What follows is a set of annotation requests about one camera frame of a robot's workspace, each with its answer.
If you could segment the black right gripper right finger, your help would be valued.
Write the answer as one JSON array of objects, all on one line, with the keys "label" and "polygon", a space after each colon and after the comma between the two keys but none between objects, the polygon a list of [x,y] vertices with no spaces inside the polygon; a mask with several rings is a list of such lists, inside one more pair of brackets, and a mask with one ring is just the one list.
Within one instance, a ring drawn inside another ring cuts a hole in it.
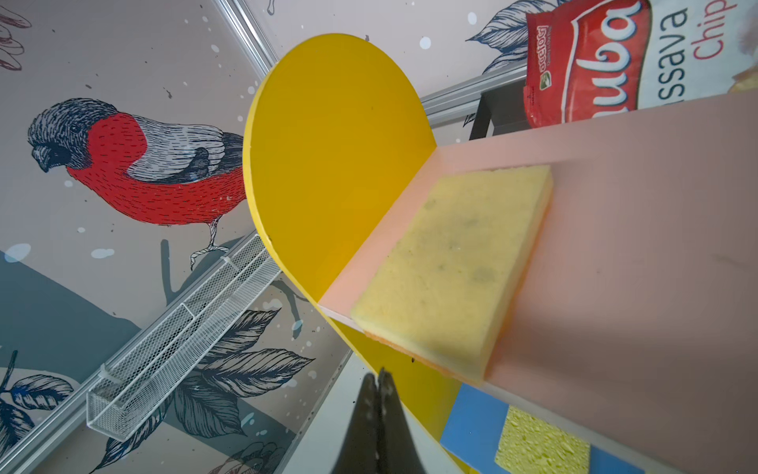
[{"label": "black right gripper right finger", "polygon": [[377,472],[424,474],[397,386],[389,371],[377,380]]}]

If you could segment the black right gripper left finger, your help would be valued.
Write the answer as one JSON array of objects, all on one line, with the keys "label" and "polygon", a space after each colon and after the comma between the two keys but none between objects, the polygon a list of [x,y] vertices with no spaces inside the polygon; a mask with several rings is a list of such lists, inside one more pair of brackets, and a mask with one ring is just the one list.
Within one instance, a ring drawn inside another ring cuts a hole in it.
[{"label": "black right gripper left finger", "polygon": [[378,409],[376,378],[372,373],[367,373],[361,381],[333,474],[378,472]]}]

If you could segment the tan sponge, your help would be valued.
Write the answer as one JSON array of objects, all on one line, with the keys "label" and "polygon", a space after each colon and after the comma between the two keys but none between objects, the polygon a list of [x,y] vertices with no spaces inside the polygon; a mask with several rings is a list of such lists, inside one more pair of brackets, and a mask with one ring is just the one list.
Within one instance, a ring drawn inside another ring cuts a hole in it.
[{"label": "tan sponge", "polygon": [[367,336],[481,383],[553,187],[548,165],[440,179],[351,318]]}]

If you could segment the yellow shelf unit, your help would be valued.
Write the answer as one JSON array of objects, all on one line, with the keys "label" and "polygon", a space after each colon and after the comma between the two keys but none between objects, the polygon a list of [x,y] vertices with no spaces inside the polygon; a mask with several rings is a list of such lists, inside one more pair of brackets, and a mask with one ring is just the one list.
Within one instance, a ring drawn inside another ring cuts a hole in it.
[{"label": "yellow shelf unit", "polygon": [[438,146],[418,95],[350,35],[294,47],[245,130],[268,252],[435,436],[449,374],[380,346],[355,300],[435,180],[548,164],[554,191],[485,389],[655,473],[757,469],[757,94]]}]

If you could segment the red cassava chips bag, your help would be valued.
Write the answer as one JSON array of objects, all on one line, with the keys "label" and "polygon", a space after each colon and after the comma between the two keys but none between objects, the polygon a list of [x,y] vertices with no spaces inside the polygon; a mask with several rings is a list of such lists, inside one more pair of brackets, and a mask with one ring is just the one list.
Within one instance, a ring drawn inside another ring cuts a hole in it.
[{"label": "red cassava chips bag", "polygon": [[526,22],[533,128],[757,86],[751,0],[569,1]]}]

